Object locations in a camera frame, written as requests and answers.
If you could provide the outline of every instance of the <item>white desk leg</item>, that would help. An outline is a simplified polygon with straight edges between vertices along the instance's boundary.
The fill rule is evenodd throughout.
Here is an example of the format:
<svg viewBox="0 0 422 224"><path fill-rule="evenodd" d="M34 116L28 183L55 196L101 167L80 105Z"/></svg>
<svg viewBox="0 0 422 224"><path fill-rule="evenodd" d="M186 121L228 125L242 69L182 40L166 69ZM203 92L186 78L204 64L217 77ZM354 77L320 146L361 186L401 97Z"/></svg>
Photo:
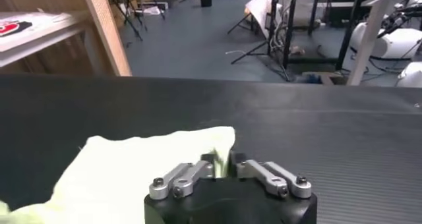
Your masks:
<svg viewBox="0 0 422 224"><path fill-rule="evenodd" d="M352 70L347 85L359 85L367 66L369 56L374 49L375 40L380 30L382 19L387 10L390 0L376 0L369 14L367 27L362 41L357 48L355 68Z"/></svg>

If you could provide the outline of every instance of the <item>red logo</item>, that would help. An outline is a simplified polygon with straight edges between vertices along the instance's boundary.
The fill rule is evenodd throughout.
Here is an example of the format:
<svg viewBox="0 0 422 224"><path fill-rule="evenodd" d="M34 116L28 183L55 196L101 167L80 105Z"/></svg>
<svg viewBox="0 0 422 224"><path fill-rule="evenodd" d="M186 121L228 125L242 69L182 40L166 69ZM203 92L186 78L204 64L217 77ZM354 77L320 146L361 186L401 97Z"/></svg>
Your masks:
<svg viewBox="0 0 422 224"><path fill-rule="evenodd" d="M4 22L0 24L0 36L6 36L7 34L13 33L19 29L19 22Z"/></svg>

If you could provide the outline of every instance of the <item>wooden board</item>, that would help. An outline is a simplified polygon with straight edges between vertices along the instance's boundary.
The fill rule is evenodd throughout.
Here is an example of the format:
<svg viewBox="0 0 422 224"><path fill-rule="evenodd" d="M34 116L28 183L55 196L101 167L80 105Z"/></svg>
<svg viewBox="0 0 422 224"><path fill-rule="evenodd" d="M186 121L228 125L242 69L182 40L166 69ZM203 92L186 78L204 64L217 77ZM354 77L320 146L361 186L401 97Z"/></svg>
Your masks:
<svg viewBox="0 0 422 224"><path fill-rule="evenodd" d="M132 76L108 0L86 0L105 51L119 76Z"/></svg>

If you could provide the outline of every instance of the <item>white machine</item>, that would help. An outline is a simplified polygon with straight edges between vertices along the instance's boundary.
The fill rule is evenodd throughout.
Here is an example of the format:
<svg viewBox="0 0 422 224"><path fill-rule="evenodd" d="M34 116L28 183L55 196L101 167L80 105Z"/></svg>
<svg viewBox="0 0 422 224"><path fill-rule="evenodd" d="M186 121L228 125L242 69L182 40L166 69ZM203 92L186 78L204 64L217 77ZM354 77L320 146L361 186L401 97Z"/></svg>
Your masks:
<svg viewBox="0 0 422 224"><path fill-rule="evenodd" d="M411 59L422 43L422 32L413 28L402 28L412 18L422 17L422 0L405 0L394 6L396 10L382 21L382 28L371 57L385 60ZM366 22L358 24L353 31L349 46L356 51L361 43Z"/></svg>
<svg viewBox="0 0 422 224"><path fill-rule="evenodd" d="M398 76L397 87L422 88L422 63L410 63Z"/></svg>
<svg viewBox="0 0 422 224"><path fill-rule="evenodd" d="M351 35L349 46L353 51L359 47L363 33L366 29L366 22L358 24ZM422 43L422 32L412 28L400 28L386 34L375 41L371 57L376 59L411 59Z"/></svg>

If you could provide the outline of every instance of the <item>bolt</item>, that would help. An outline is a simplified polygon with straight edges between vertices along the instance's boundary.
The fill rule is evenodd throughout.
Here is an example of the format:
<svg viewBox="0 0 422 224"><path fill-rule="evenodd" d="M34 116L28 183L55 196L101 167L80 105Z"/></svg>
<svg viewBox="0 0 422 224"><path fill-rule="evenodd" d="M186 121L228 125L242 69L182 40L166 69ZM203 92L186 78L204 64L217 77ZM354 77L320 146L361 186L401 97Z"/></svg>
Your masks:
<svg viewBox="0 0 422 224"><path fill-rule="evenodd" d="M296 183L297 184L306 184L308 181L306 180L306 178L305 177L303 177L303 176L298 176L297 178L296 178Z"/></svg>
<svg viewBox="0 0 422 224"><path fill-rule="evenodd" d="M183 197L183 190L179 187L173 188L173 195L175 198L180 199Z"/></svg>
<svg viewBox="0 0 422 224"><path fill-rule="evenodd" d="M277 193L281 198L284 198L289 194L289 191L287 190L286 186L281 186L279 189L277 189Z"/></svg>
<svg viewBox="0 0 422 224"><path fill-rule="evenodd" d="M158 187L164 184L163 178L156 178L154 181L152 181L152 186Z"/></svg>

